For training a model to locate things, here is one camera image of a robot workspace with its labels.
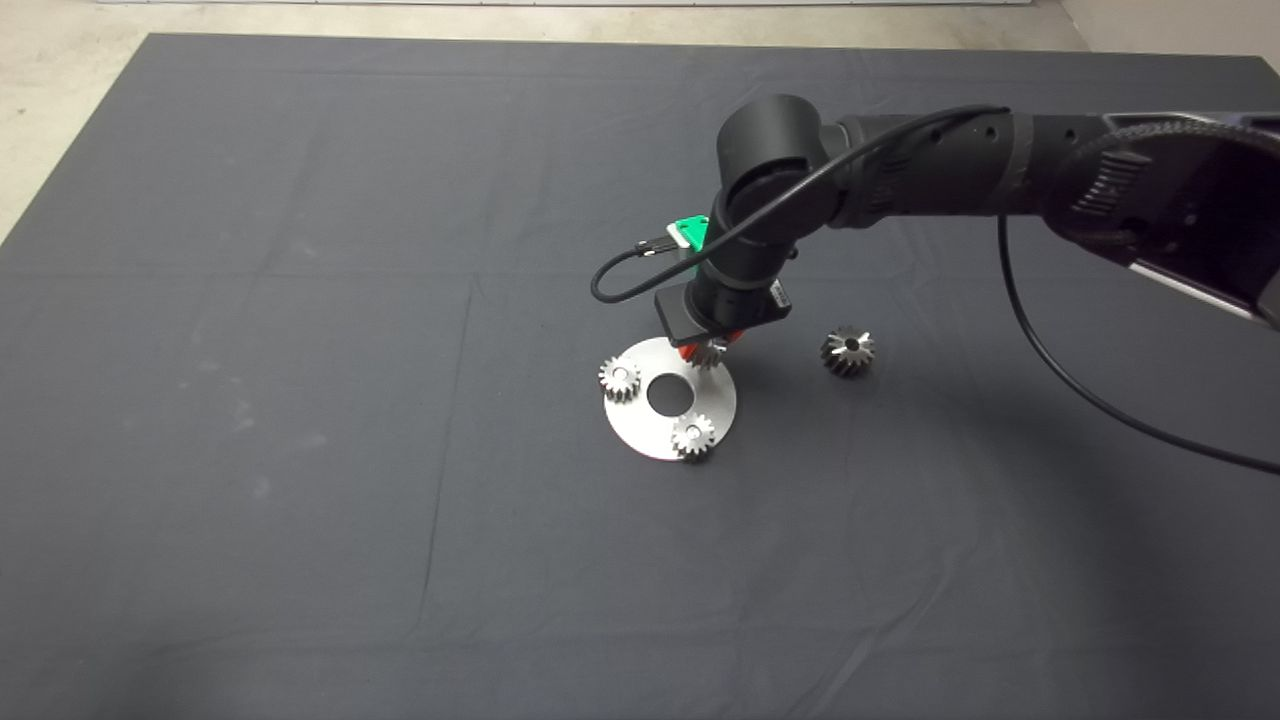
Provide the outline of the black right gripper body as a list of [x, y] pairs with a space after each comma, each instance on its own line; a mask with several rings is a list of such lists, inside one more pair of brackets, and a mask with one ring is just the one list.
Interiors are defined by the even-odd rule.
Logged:
[[751, 328], [785, 319], [792, 304], [780, 281], [767, 287], [736, 290], [695, 278], [658, 290], [654, 304], [673, 347], [727, 340]]

